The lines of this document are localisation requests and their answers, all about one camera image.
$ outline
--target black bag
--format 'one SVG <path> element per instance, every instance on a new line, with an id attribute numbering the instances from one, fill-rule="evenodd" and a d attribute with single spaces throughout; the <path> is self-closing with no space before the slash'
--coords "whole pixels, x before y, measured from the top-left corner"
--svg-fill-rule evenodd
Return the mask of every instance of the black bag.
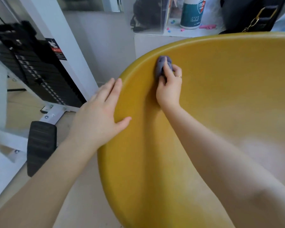
<path id="1" fill-rule="evenodd" d="M 270 31 L 285 0 L 221 0 L 226 31 L 222 33 Z"/>

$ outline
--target right hand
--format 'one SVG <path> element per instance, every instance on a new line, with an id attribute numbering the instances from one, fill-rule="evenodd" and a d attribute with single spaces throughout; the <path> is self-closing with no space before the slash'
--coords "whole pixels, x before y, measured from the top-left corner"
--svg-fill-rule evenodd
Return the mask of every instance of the right hand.
<path id="1" fill-rule="evenodd" d="M 167 82 L 163 76 L 160 76 L 156 91 L 157 102 L 163 110 L 179 106 L 182 70 L 174 64 L 172 65 L 172 69 L 174 73 L 170 69 L 166 58 L 163 71 L 167 78 Z"/>

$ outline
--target light wooden floor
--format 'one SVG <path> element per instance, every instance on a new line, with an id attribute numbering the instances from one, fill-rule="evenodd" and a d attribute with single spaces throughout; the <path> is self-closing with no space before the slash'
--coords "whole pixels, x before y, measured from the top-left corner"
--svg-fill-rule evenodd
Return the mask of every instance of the light wooden floor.
<path id="1" fill-rule="evenodd" d="M 22 87 L 9 78 L 8 88 Z M 29 129 L 31 121 L 38 121 L 42 117 L 40 109 L 43 106 L 43 103 L 38 102 L 28 92 L 9 92 L 7 128 Z M 56 124 L 58 144 L 66 138 L 74 115 L 74 112 L 67 112 Z M 10 151 L 3 146 L 0 146 L 0 150 L 3 153 Z M 0 208 L 30 179 L 26 171 L 25 164 L 1 194 Z M 122 227 L 102 190 L 96 156 L 91 159 L 71 188 L 54 227 Z"/>

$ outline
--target disinfectant bottle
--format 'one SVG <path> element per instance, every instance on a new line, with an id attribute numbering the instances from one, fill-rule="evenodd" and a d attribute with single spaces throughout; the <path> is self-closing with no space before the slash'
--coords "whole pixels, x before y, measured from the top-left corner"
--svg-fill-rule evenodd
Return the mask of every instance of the disinfectant bottle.
<path id="1" fill-rule="evenodd" d="M 184 0 L 181 14 L 181 27 L 184 29 L 196 29 L 201 24 L 206 0 Z"/>

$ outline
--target black foot pad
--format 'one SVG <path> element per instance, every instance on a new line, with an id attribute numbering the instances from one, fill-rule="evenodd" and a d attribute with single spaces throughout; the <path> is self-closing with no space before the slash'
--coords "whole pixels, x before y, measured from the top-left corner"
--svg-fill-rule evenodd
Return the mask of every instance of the black foot pad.
<path id="1" fill-rule="evenodd" d="M 27 147 L 28 176 L 32 177 L 57 147 L 57 127 L 46 122 L 32 122 Z"/>

